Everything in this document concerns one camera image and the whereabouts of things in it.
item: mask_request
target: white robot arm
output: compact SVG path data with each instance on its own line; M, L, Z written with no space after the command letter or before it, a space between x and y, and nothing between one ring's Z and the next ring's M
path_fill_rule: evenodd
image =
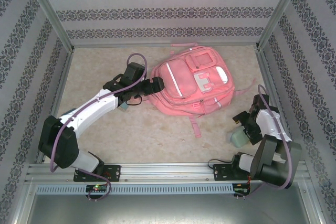
M38 148L51 159L52 164L55 162L60 168L71 166L101 175L103 161L91 153L80 151L77 139L98 118L132 97L146 96L164 88L160 77L145 80L146 60L145 66L135 62L129 63L129 60L127 64L124 74L119 74L107 82L97 95L81 107L58 119L49 116L45 120Z
M260 142L254 156L238 153L239 169L255 179L289 188L300 161L301 145L285 133L278 109L269 105L269 96L259 92L254 96L249 113L243 111L233 119L242 124L253 145ZM285 162L274 160L275 153L279 153Z

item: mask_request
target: vent slot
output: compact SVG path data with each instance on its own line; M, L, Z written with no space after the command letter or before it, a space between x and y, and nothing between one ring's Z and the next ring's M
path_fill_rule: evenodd
M83 195L86 185L39 185L38 195ZM114 195L167 195L167 194L232 194L232 184L170 184L170 185L126 185L112 184Z

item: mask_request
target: metal base plate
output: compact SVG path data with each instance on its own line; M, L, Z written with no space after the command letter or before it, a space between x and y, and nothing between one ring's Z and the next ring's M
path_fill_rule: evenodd
M104 165L102 176L111 182L119 182L120 178L120 165ZM75 170L74 182L104 182L105 180L97 178L79 170Z

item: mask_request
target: backpack strap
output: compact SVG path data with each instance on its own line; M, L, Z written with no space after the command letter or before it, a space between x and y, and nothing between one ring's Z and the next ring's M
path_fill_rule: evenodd
M197 47L198 43L178 43L178 44L171 44L171 47Z
M189 116L189 119L190 119L190 122L191 122L191 125L194 129L194 132L195 132L195 136L197 138L201 137L201 130L200 130L200 127L198 126L197 122L196 122L196 117L194 115L191 115Z
M248 86L245 89L240 89L240 90L235 90L234 92L234 96L236 97L237 95L241 95L241 94L245 94L247 91L250 90L250 88L256 83L256 78L253 79L252 83L250 84L250 86Z

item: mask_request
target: light green object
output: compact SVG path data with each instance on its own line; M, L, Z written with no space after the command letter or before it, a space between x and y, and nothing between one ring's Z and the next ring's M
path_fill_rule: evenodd
M125 102L122 103L122 104L118 107L118 109L121 110L121 111L126 111L127 108L128 108L128 105L127 105Z
M231 134L230 141L236 148L241 148L249 141L247 135L244 133L244 127L239 126Z

